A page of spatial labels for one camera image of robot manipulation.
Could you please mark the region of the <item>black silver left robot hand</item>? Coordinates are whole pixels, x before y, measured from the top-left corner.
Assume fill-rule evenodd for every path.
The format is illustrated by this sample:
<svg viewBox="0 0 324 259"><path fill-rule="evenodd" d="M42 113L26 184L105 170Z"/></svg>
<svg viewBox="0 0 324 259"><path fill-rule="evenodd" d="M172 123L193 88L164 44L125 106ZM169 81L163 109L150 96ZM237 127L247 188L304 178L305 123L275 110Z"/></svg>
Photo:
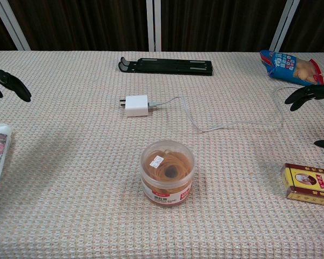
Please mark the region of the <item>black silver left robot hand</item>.
<svg viewBox="0 0 324 259"><path fill-rule="evenodd" d="M23 82L17 77L11 75L8 72L0 70L0 84L10 91L13 91L17 96L25 102L31 101L31 93L28 88L23 84Z"/></svg>

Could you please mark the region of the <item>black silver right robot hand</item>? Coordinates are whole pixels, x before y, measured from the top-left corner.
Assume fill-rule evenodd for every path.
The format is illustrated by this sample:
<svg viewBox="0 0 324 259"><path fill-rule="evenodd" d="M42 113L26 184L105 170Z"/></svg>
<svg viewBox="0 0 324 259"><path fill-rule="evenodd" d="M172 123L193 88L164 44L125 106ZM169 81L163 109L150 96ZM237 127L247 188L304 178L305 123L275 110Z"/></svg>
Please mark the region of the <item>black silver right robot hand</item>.
<svg viewBox="0 0 324 259"><path fill-rule="evenodd" d="M304 103L312 99L324 99L324 84L309 85L295 90L286 100L286 105L291 105L289 110L291 112L298 110Z"/></svg>

